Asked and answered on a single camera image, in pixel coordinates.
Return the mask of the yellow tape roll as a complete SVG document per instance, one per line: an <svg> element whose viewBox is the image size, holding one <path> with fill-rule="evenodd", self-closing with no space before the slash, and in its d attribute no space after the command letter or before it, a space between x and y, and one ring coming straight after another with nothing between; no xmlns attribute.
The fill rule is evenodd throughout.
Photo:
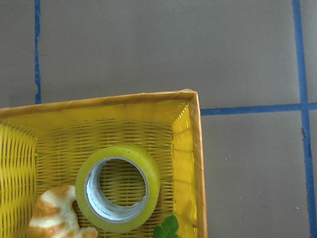
<svg viewBox="0 0 317 238"><path fill-rule="evenodd" d="M145 195L131 206L109 201L101 189L100 174L111 160L133 165L145 183ZM110 233L126 233L144 224L157 205L160 171L155 159L145 149L133 144L116 144L90 155L81 165L75 182L77 204L83 216L97 228Z"/></svg>

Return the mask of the yellow plastic woven basket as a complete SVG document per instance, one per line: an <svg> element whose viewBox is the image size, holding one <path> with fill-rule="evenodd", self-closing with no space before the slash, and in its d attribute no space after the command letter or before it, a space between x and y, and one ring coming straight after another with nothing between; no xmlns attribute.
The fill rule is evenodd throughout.
<svg viewBox="0 0 317 238"><path fill-rule="evenodd" d="M182 238L207 237L199 101L188 89L1 109L1 237L27 237L36 198L74 184L91 154L116 143L133 143L152 155L160 168L160 196L141 227L122 234L99 230L99 237L150 238L172 214Z"/></svg>

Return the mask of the toy carrot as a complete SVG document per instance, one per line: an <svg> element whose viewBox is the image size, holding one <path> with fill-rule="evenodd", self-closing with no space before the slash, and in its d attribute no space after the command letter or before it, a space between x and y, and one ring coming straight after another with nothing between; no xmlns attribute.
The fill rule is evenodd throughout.
<svg viewBox="0 0 317 238"><path fill-rule="evenodd" d="M161 225L155 226L153 238L180 238L179 223L175 215L166 217Z"/></svg>

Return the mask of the toy croissant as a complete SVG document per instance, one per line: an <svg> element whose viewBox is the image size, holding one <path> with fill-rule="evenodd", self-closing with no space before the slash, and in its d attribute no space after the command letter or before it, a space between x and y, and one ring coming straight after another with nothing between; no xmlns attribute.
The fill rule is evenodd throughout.
<svg viewBox="0 0 317 238"><path fill-rule="evenodd" d="M93 227L81 228L73 208L75 186L60 185L44 192L35 202L27 235L30 238L96 238Z"/></svg>

